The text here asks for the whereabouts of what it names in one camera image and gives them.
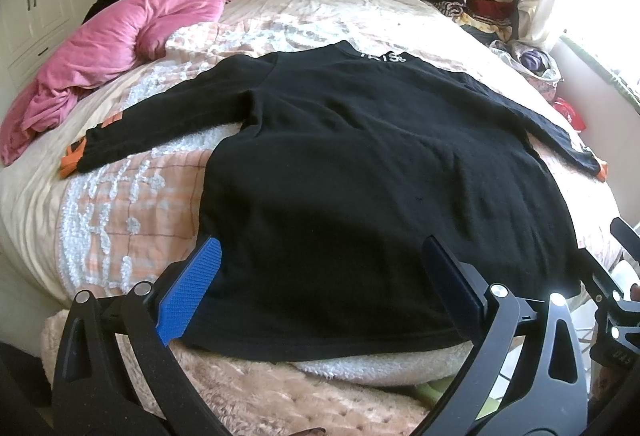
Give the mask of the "black sweater orange cuffs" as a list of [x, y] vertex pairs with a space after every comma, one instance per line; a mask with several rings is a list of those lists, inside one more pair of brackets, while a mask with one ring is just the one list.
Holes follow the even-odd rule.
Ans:
[[437, 237], [514, 294], [575, 296], [576, 234], [541, 142], [603, 166], [562, 127], [463, 73], [345, 41], [236, 54], [89, 129], [63, 175], [239, 124], [209, 157], [200, 234], [221, 268], [183, 333], [255, 361], [460, 343], [422, 263]]

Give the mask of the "floral laundry basket with clothes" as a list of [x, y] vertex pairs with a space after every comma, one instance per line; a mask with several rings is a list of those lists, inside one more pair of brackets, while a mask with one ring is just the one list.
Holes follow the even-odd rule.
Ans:
[[562, 75], [555, 59], [548, 52], [520, 40], [494, 40], [488, 48], [518, 72], [548, 103], [555, 100], [556, 88]]

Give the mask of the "peach white patterned bedspread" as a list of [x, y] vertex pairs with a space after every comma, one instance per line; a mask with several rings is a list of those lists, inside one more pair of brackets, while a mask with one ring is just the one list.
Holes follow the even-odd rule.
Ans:
[[[367, 55], [407, 53], [441, 70], [463, 73], [564, 128], [578, 133], [518, 73], [464, 30], [420, 0], [233, 0], [218, 23], [179, 30], [163, 60], [133, 70], [79, 103], [62, 126], [33, 143], [1, 174], [1, 244], [14, 265], [57, 301], [88, 287], [112, 295], [154, 280], [203, 238], [200, 204], [206, 163], [240, 130], [226, 124], [131, 154], [88, 173], [63, 175], [67, 149], [124, 110], [211, 70], [229, 56], [260, 58], [345, 41]], [[618, 207], [611, 188], [584, 174], [541, 142], [567, 203], [577, 248], [611, 267], [620, 247], [610, 231]], [[461, 341], [456, 347], [465, 349]], [[349, 381], [396, 385], [384, 359], [435, 359], [445, 348], [284, 361]], [[376, 364], [371, 372], [363, 364]]]

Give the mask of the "beige fluffy blanket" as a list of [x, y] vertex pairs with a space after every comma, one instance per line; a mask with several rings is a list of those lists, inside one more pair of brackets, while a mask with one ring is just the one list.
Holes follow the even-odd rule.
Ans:
[[169, 345], [208, 408], [235, 435], [292, 435], [322, 427], [328, 435], [408, 435], [427, 408], [412, 398], [309, 376], [288, 364], [264, 364]]

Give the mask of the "red plastic bag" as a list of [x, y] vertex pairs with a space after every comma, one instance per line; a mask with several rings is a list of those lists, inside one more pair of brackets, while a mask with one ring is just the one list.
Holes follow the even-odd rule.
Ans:
[[578, 133], [582, 133], [587, 128], [582, 116], [580, 116], [574, 107], [564, 99], [557, 96], [554, 99], [552, 106], [567, 120], [574, 130], [578, 131]]

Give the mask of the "pink duvet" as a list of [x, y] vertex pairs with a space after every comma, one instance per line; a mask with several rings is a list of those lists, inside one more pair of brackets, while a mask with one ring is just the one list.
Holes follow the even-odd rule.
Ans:
[[9, 166], [36, 136], [58, 127], [79, 100], [145, 62], [163, 58], [178, 29], [215, 23], [231, 0], [119, 0], [89, 18], [42, 64], [1, 124]]

